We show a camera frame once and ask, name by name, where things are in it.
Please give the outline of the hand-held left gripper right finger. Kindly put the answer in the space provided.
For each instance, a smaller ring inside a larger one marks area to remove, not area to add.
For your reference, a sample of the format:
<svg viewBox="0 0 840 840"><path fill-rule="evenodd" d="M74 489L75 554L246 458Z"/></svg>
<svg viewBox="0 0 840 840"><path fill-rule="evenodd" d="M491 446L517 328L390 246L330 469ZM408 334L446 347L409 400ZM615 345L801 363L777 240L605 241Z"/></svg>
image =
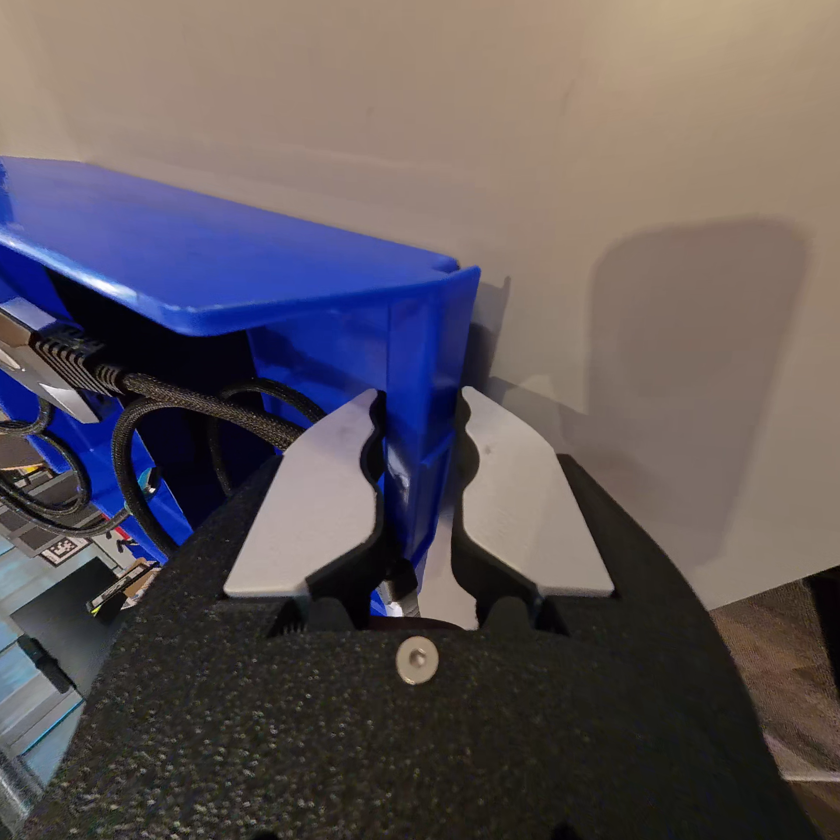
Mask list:
<svg viewBox="0 0 840 840"><path fill-rule="evenodd" d="M551 444L477 389L462 389L456 580L476 599L609 597L614 583Z"/></svg>

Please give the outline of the blue plastic bin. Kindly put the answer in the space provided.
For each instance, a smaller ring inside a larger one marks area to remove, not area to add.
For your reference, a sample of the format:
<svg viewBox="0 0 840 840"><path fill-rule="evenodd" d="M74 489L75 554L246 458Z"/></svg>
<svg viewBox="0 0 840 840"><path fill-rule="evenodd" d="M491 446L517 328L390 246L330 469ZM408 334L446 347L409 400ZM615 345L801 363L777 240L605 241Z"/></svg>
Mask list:
<svg viewBox="0 0 840 840"><path fill-rule="evenodd" d="M271 213L90 164L2 159L2 289L105 344L124 393L83 424L56 408L48 430L85 466L91 503L74 527L113 518L152 560L168 561L227 500L207 443L219 422L235 492L284 453L283 419L310 422L268 395L218 398L264 377L330 414L382 394L381 442L366 461L383 499L370 574L291 602L307 616L334 600L351 627L370 621L384 583L415 585L435 535L455 440L455 405L480 269L447 255ZM8 420L39 399L2 370Z"/></svg>

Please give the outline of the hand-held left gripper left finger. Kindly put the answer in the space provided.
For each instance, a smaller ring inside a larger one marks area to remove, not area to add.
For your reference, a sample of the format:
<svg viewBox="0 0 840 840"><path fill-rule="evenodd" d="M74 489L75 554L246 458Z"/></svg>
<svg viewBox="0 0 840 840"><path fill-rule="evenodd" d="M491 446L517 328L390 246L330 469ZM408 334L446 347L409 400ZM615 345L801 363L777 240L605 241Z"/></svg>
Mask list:
<svg viewBox="0 0 840 840"><path fill-rule="evenodd" d="M230 600L327 596L370 574L383 499L366 459L382 440L370 388L310 426L283 455L224 583Z"/></svg>

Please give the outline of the black white marker tag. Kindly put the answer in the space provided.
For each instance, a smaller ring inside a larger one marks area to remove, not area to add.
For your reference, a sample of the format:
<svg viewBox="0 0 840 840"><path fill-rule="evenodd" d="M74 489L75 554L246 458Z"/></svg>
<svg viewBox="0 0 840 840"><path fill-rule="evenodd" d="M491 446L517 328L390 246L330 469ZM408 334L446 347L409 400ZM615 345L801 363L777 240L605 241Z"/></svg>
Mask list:
<svg viewBox="0 0 840 840"><path fill-rule="evenodd" d="M84 550L90 541L85 538L62 536L43 548L39 556L53 567L62 565Z"/></svg>

